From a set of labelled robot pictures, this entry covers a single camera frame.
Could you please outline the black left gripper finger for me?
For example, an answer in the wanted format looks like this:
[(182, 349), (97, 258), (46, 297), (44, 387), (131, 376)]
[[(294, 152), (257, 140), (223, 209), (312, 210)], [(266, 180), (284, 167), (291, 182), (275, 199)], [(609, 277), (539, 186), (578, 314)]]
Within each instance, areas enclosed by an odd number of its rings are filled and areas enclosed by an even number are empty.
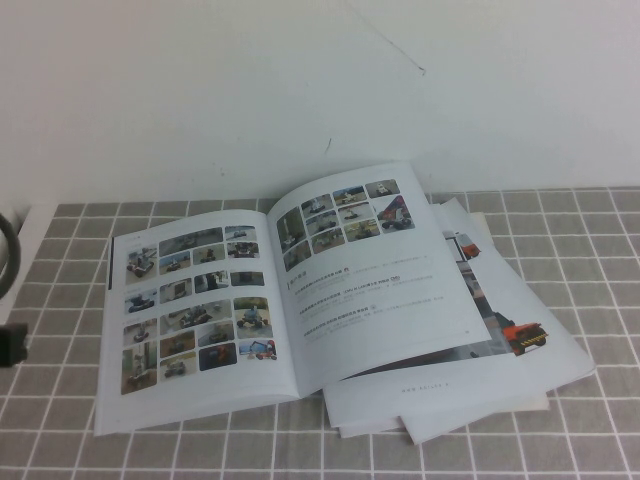
[(28, 325), (24, 323), (5, 324), (0, 328), (0, 367), (11, 368), (28, 357), (26, 337)]

